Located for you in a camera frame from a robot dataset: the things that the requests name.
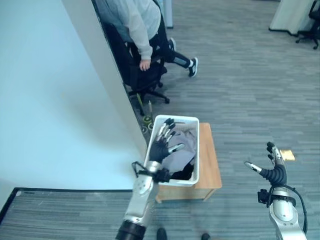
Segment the wooden table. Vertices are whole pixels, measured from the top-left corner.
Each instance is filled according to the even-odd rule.
[[[209,123],[200,123],[199,140],[199,181],[188,186],[159,186],[156,201],[181,199],[203,199],[206,201],[211,195],[222,187],[220,170],[215,151],[214,140]]]

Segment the clothes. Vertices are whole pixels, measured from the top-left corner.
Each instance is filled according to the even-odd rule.
[[[168,43],[167,39],[164,19],[162,16],[158,32],[152,39],[150,39],[149,42],[152,46],[152,56],[163,56],[164,61],[166,63],[175,63],[185,69],[187,69],[190,66],[190,59],[180,54],[179,52],[174,51],[170,47],[170,44]],[[131,53],[134,60],[138,64],[141,60],[141,57],[137,52],[136,46],[131,46]]]
[[[96,0],[103,22],[113,24],[124,42],[134,43],[141,59],[149,60],[149,44],[159,28],[161,12],[153,0]]]
[[[177,130],[169,142],[169,147],[181,143],[184,144],[183,149],[173,152],[162,161],[162,166],[168,169],[171,175],[183,171],[185,166],[195,158],[197,153],[196,131],[183,132]]]
[[[172,174],[171,179],[189,180],[192,176],[192,172],[194,171],[194,169],[195,166],[189,162],[182,171],[177,171],[174,174]]]

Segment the black cloth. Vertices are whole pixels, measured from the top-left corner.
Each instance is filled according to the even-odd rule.
[[[185,69],[190,65],[190,59],[180,54],[179,52],[170,49],[164,18],[161,16],[160,26],[157,34],[149,40],[150,46],[152,47],[152,57],[163,56],[166,63],[175,63]],[[138,53],[137,46],[134,44],[130,45],[131,54],[135,59],[136,63],[140,63],[141,56]]]
[[[188,163],[182,171],[177,171],[174,174],[172,174],[171,179],[189,180],[194,169],[195,167]]]

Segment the plastic basket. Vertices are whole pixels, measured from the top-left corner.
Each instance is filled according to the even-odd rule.
[[[167,185],[167,186],[186,186],[191,187],[192,185],[196,184],[199,181],[199,119],[196,117],[191,116],[174,116],[174,115],[158,115],[156,116],[153,129],[148,145],[148,149],[145,155],[144,166],[146,166],[147,162],[149,161],[149,152],[151,143],[154,141],[161,125],[167,120],[168,118],[174,119],[175,122],[175,130],[180,131],[189,131],[194,130],[196,131],[196,155],[194,161],[194,170],[191,174],[191,178],[189,180],[178,180],[178,179],[170,179],[169,182],[160,182],[160,185]]]

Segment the black office chair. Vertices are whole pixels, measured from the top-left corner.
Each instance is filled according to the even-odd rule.
[[[163,98],[165,103],[169,104],[169,98],[155,91],[157,86],[159,88],[163,86],[160,82],[161,76],[167,72],[167,69],[164,67],[164,58],[161,56],[153,57],[151,59],[150,69],[141,71],[139,63],[135,61],[130,53],[130,47],[132,45],[126,45],[123,42],[117,29],[112,24],[102,22],[101,25],[110,44],[122,80],[132,89],[132,91],[128,93],[129,96],[138,94],[143,102],[145,95],[150,94]]]
[[[309,18],[314,20],[312,28],[309,31],[299,31],[298,34],[303,35],[303,37],[300,37],[295,41],[298,44],[303,39],[311,39],[315,43],[315,46],[313,47],[314,50],[318,48],[318,39],[320,39],[320,5],[318,6],[318,9],[314,11],[316,4],[319,2],[319,0],[315,0],[309,12]]]

